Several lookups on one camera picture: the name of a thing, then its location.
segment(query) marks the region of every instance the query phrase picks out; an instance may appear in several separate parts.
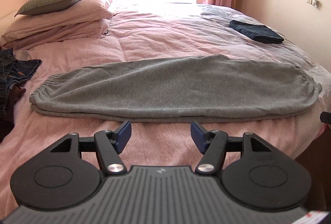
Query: pink duvet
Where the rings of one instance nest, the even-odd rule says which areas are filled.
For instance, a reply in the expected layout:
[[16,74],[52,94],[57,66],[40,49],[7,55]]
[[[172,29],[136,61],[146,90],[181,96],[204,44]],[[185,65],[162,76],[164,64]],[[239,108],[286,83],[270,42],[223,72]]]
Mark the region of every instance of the pink duvet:
[[[120,122],[51,117],[32,111],[29,95],[51,74],[118,61],[212,54],[293,63],[323,86],[311,111],[286,119],[204,124],[204,127],[220,129],[231,136],[255,132],[293,158],[324,131],[319,114],[331,108],[331,74],[288,40],[280,45],[264,45],[228,27],[233,19],[258,24],[256,20],[229,8],[208,5],[132,6],[120,7],[116,12],[105,38],[52,42],[16,52],[19,60],[41,59],[43,63],[26,83],[27,91],[15,107],[14,130],[0,144],[0,219],[17,207],[9,182],[18,166],[69,132],[92,136],[120,125]],[[189,124],[133,123],[132,137],[120,157],[128,168],[135,164],[194,167],[201,154],[190,137]],[[237,157],[228,154],[226,164]],[[85,153],[83,159],[97,166],[95,154]]]

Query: metal screw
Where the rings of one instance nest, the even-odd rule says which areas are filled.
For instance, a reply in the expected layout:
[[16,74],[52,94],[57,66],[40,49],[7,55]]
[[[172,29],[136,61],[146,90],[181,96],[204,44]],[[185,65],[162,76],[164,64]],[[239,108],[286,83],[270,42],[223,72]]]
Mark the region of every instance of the metal screw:
[[211,171],[214,171],[215,167],[209,163],[205,163],[205,164],[201,164],[198,166],[198,170],[200,172],[211,172]]
[[124,170],[124,166],[119,163],[113,163],[107,167],[108,171],[112,173],[119,173]]

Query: folded dark blue cloth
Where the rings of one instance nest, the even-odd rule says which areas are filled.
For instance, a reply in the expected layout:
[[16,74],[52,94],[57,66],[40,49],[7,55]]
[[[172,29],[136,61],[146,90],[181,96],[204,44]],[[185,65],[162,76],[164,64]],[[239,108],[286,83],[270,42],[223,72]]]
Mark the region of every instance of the folded dark blue cloth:
[[0,51],[0,118],[6,115],[7,99],[12,85],[29,80],[40,65],[41,60],[17,60],[13,56],[13,49]]
[[254,41],[265,44],[280,44],[284,39],[265,25],[251,25],[241,21],[232,20],[230,27],[248,36]]

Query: pillow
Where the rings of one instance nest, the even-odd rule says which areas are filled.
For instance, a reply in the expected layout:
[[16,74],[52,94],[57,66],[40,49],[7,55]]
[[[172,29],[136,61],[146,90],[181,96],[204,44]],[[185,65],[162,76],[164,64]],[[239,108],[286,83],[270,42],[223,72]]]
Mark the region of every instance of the pillow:
[[0,46],[60,26],[101,19],[109,20],[113,16],[108,10],[109,5],[104,0],[82,0],[66,10],[35,16],[20,16],[2,35]]
[[0,36],[2,36],[7,28],[18,18],[15,17],[16,11],[7,15],[5,18],[0,19]]
[[81,0],[29,0],[19,9],[16,15],[38,15],[61,11],[79,1]]
[[75,38],[102,38],[108,31],[110,20],[101,19],[73,25],[66,25],[40,32],[6,43],[2,49],[14,48],[15,51],[28,50],[50,42],[60,42]]

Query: gray checkered pillow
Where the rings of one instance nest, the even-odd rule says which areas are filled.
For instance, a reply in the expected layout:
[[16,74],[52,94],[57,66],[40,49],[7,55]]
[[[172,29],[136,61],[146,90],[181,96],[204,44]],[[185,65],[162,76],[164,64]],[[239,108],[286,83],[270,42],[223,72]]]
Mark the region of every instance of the gray checkered pillow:
[[61,11],[79,1],[80,0],[29,0],[19,9],[16,15],[37,15]]

